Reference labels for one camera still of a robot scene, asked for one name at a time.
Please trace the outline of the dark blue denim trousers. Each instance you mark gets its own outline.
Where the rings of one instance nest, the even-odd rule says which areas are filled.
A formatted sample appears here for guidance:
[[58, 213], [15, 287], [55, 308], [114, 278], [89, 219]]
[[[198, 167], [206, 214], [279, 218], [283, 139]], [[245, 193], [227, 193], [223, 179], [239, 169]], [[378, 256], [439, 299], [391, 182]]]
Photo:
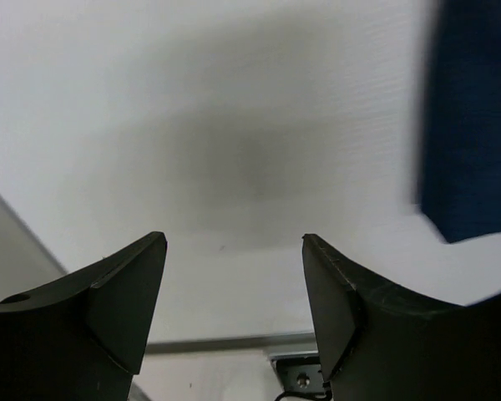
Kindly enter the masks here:
[[444, 1], [438, 9], [417, 202], [448, 243], [501, 233], [501, 1]]

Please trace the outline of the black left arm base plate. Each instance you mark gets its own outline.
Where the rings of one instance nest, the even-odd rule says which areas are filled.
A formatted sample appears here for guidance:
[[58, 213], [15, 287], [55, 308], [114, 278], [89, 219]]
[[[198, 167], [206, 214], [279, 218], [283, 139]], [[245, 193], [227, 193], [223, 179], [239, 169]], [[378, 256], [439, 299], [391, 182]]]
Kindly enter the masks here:
[[332, 400], [317, 351], [272, 354], [269, 361], [282, 388], [276, 400]]

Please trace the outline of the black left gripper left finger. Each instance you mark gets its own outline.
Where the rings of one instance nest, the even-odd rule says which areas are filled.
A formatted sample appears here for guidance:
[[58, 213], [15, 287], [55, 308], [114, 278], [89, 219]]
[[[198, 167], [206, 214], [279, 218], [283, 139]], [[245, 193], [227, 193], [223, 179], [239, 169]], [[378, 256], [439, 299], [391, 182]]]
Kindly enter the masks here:
[[167, 241], [111, 256], [0, 302], [0, 400], [125, 400], [139, 374]]

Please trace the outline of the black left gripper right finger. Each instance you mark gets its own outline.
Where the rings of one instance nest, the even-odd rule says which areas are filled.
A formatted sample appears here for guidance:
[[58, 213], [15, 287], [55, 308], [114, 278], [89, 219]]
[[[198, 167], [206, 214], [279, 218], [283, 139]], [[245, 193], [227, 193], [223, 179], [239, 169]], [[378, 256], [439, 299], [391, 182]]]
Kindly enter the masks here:
[[409, 290], [315, 234], [302, 243], [324, 379], [336, 400], [501, 400], [501, 293], [467, 306]]

